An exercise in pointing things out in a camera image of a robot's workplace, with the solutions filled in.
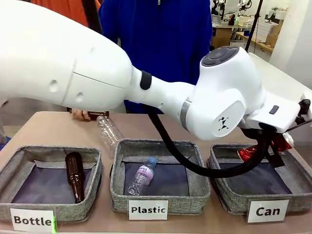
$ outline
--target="gray ring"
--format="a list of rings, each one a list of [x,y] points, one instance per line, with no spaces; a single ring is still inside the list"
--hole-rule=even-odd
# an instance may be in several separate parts
[[[186,114],[187,114],[187,111],[189,110],[191,104],[192,104],[192,101],[189,98],[185,99],[185,101],[182,105],[182,108],[181,108],[181,112],[180,112],[181,124],[182,124],[183,128],[187,131],[188,131],[188,129],[186,126]]]

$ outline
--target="orange shirt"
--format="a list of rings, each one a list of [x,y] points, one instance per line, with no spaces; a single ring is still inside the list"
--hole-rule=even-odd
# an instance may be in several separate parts
[[[98,10],[100,4],[98,0],[95,0],[95,2]],[[48,8],[84,26],[88,26],[81,0],[31,0],[31,3]]]

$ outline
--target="storage bin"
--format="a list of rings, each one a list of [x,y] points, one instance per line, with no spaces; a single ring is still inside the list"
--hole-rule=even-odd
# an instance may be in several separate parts
[[[190,161],[200,166],[204,165],[199,149],[194,143],[174,143]],[[158,159],[150,185],[143,195],[124,195],[137,169],[149,157]],[[113,209],[119,212],[129,211],[129,200],[168,200],[169,214],[198,215],[210,195],[208,178],[180,165],[160,140],[121,140],[115,152],[110,189]]]
[[[211,147],[208,166],[214,169],[242,163],[237,150],[252,145],[216,144]],[[234,215],[244,215],[254,200],[289,199],[288,212],[311,208],[311,169],[301,164],[289,151],[280,153],[285,166],[274,168],[266,159],[243,175],[214,179],[223,208]]]
[[[67,182],[66,154],[81,154],[85,199],[75,204]],[[101,152],[93,148],[24,146],[0,172],[0,220],[11,220],[10,208],[53,210],[57,222],[84,221],[95,201],[102,174]]]

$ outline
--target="person's hand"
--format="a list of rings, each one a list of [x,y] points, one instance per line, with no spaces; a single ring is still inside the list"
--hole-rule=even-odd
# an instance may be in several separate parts
[[[72,115],[75,120],[80,120],[80,121],[91,120],[87,111],[72,109]]]

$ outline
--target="brown glass bottle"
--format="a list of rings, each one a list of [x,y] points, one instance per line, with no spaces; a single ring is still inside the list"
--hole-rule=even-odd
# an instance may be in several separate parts
[[[66,158],[67,181],[72,187],[75,203],[84,200],[84,170],[81,155],[77,152],[69,153]]]

